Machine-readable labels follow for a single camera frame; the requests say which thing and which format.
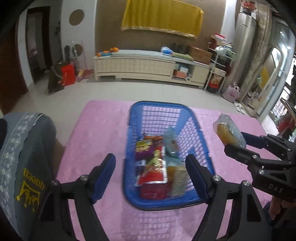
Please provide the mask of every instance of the gold fringe trim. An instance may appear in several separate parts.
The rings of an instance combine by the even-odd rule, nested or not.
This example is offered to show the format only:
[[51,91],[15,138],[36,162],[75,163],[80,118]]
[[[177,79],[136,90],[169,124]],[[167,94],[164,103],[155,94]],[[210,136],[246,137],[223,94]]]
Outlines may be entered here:
[[195,36],[194,34],[185,34],[185,33],[179,32],[179,31],[168,30],[168,29],[163,29],[163,28],[136,27],[136,26],[121,27],[122,31],[128,30],[128,29],[158,31],[158,32],[164,32],[164,33],[169,33],[169,34],[177,34],[177,35],[181,35],[181,36],[184,36],[184,37],[197,39],[197,36]]

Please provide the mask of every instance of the blue plastic basket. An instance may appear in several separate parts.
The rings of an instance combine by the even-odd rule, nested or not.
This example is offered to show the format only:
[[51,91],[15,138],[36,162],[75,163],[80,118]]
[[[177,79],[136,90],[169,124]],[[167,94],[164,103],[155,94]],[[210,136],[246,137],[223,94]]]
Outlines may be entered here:
[[179,156],[183,161],[193,154],[198,162],[214,175],[212,161],[202,131],[194,113],[188,107],[165,102],[140,101],[130,109],[126,159],[123,174],[123,192],[134,207],[146,210],[168,210],[203,203],[189,179],[186,193],[182,197],[164,200],[147,200],[139,196],[136,182],[136,141],[143,135],[162,135],[169,126],[175,128]]

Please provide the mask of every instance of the beige curtain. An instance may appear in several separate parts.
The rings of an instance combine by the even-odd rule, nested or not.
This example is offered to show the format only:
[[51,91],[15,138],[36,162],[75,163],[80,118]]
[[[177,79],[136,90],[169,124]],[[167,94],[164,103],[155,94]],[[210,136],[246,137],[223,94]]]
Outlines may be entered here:
[[258,31],[255,39],[255,45],[253,48],[253,57],[251,59],[251,67],[243,81],[241,86],[241,99],[247,94],[249,91],[250,86],[254,83],[252,79],[254,74],[256,73],[257,69],[261,67],[263,64],[263,58],[266,54],[270,33],[271,33],[271,8],[270,5],[266,1],[260,1],[256,3],[257,5],[257,12],[256,12],[256,20],[258,23]]

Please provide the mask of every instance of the red bag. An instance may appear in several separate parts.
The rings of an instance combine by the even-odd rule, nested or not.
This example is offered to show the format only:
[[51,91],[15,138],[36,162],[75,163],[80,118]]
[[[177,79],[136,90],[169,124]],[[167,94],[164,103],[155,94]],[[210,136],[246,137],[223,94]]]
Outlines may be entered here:
[[63,86],[75,84],[75,70],[73,65],[68,64],[62,67],[62,78]]

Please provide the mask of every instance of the yellow and purple package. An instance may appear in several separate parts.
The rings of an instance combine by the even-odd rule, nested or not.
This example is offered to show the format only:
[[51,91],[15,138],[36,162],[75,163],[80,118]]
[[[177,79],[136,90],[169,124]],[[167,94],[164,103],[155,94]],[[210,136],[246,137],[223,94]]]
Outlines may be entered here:
[[224,146],[230,144],[246,148],[246,141],[230,116],[222,113],[213,123],[213,128]]

